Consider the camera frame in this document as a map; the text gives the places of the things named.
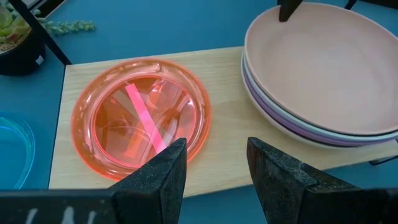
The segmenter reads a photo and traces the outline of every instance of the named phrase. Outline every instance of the orange glass dish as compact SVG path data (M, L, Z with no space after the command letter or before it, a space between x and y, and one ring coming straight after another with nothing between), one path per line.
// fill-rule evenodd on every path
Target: orange glass dish
M96 77L72 113L71 137L84 162L120 180L178 138L188 162L207 138L211 105L203 84L182 66L138 58Z

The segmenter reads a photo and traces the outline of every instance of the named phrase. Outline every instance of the transparent plate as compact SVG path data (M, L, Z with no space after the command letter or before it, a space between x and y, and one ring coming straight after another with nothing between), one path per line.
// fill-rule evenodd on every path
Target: transparent plate
M12 114L0 112L0 189L20 189L34 156L35 140L29 125Z
M190 161L208 135L210 108L203 84L187 69L134 59L86 87L73 109L71 136L87 165L120 180L178 138L187 139Z

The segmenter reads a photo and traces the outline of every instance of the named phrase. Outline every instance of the wooden cutting board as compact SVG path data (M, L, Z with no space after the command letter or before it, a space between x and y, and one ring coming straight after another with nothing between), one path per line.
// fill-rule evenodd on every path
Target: wooden cutting board
M398 154L395 141L354 150L327 150L298 142L273 127L252 104L240 74L242 47L202 50L155 57L173 60L191 70L205 85L213 121L200 153L188 165L185 197L251 184L246 141L255 136L318 169L380 159ZM50 177L51 189L107 188L114 182L88 168L70 139L70 115L90 80L122 62L69 65L58 121Z

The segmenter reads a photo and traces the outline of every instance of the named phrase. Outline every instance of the ceramic bowl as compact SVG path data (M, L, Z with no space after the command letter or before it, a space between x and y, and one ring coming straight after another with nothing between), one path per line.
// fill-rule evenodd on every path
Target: ceramic bowl
M311 140L309 138L306 138L305 136L301 136L298 133L295 133L291 131L289 128L286 128L283 124L280 124L278 121L276 121L274 118L272 118L266 110L262 108L262 106L257 102L255 97L252 95L252 90L249 88L247 79L244 77L244 68L241 67L241 73L242 73L242 79L243 79L243 84L244 87L248 93L248 96L250 100L253 102L253 105L256 107L256 109L265 117L270 124L272 124L274 127L276 127L279 131L282 131L286 135L292 137L295 140L298 140L300 142L303 142L305 144L309 144L311 146L323 148L323 149L334 149L334 150L346 150L346 149L357 149L357 147L343 147L343 146L334 146L332 144L325 144L323 142L317 142L314 140Z
M345 141L398 136L398 38L353 11L303 2L250 25L244 51L261 90L311 132Z
M368 144L377 144L380 142L388 141L390 139L382 139L376 141L366 141L366 140L352 140L350 138L339 138L340 136L344 136L342 134L338 134L338 137L329 134L332 133L327 130L322 130L318 127L313 127L311 124L308 124L295 116L289 114L287 111L283 110L283 108L279 107L276 103L274 103L261 89L258 87L257 83L254 81L251 72L245 66L246 61L243 56L242 64L244 67L244 77L252 90L252 94L257 100L257 102L262 106L262 108L267 111L268 115L272 116L273 119L277 120L279 123L282 123L285 127L290 130L295 130L296 133L300 133L302 136L306 136L312 140L324 142L328 144L333 144L336 146L365 146ZM313 132L312 129L308 128L308 126L315 128L316 130Z

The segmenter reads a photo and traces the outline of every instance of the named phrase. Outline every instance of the blue table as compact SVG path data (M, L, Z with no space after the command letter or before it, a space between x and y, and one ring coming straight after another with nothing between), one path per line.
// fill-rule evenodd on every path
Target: blue table
M243 45L250 22L276 0L67 0L50 18L92 20L94 33L57 37L73 63L186 52ZM344 6L345 0L323 0ZM398 11L359 2L354 8L395 35ZM0 111L24 118L37 141L37 157L25 189L48 187L64 66L47 51L47 58L28 77L0 77ZM397 187L398 161L373 167L342 167L328 173L364 188ZM180 223L264 223L253 187L242 187L183 201Z

